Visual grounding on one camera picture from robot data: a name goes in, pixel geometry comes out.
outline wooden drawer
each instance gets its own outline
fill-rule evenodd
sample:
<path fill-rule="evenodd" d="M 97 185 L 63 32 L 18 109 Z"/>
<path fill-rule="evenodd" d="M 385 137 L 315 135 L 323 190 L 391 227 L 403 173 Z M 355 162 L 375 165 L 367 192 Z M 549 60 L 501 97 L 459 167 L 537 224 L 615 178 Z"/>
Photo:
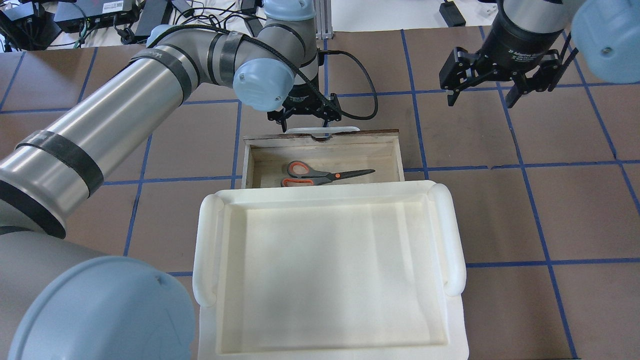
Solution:
<path fill-rule="evenodd" d="M 308 134 L 244 138 L 242 188 L 280 187 L 286 166 L 301 160 L 319 171 L 344 172 L 372 168 L 374 173 L 331 184 L 404 181 L 398 130 L 337 133 L 318 139 Z"/>

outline sticker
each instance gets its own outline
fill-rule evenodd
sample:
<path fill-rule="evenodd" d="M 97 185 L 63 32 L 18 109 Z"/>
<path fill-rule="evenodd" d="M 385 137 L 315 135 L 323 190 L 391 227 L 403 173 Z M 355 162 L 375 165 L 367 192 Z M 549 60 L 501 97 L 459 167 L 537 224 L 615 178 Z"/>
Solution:
<path fill-rule="evenodd" d="M 121 12 L 124 9 L 124 1 L 113 1 L 102 5 L 102 13 Z"/>

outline scissors handle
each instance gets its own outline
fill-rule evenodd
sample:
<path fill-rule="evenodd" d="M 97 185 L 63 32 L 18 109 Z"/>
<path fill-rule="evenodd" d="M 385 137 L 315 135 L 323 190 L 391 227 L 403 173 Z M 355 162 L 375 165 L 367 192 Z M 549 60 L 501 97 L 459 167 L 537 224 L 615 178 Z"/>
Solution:
<path fill-rule="evenodd" d="M 328 184 L 331 180 L 326 177 L 311 177 L 309 179 L 296 179 L 293 177 L 285 177 L 280 182 L 280 186 L 283 188 L 291 188 L 293 186 L 314 186 Z"/>
<path fill-rule="evenodd" d="M 296 179 L 309 179 L 313 177 L 324 177 L 331 174 L 328 171 L 317 171 L 310 167 L 307 163 L 300 160 L 294 160 L 287 165 L 287 173 Z"/>

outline white handle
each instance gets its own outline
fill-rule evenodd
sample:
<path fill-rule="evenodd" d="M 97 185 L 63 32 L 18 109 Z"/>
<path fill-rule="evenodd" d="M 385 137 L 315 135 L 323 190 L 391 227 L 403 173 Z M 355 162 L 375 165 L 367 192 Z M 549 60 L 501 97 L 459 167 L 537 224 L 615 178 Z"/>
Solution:
<path fill-rule="evenodd" d="M 336 134 L 350 133 L 352 131 L 360 131 L 355 126 L 334 126 L 334 127 L 295 127 L 289 129 L 285 134 Z"/>
<path fill-rule="evenodd" d="M 221 261 L 221 241 L 218 234 L 222 230 L 225 203 L 217 195 L 209 195 L 200 206 L 196 254 L 193 260 L 193 297 L 200 306 L 216 304 L 218 268 Z"/>
<path fill-rule="evenodd" d="M 435 203 L 440 220 L 444 255 L 447 260 L 447 281 L 444 284 L 444 292 L 450 297 L 455 297 L 462 294 L 465 289 L 467 267 L 465 257 L 462 254 L 462 243 L 460 242 L 456 212 L 453 208 L 453 198 L 449 189 L 443 184 L 431 187 L 427 196 Z"/>

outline scissors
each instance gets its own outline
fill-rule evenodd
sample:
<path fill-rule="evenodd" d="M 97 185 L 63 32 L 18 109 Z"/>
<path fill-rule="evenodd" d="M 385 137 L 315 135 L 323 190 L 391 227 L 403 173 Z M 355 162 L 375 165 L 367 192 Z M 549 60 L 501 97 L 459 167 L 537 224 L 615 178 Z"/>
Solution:
<path fill-rule="evenodd" d="M 371 174 L 375 170 L 354 170 L 332 173 L 329 171 L 317 171 L 307 165 L 304 161 L 294 160 L 287 165 L 289 176 L 282 179 L 280 185 L 284 188 L 290 186 L 308 186 L 328 184 L 339 179 L 349 179 L 350 177 Z"/>

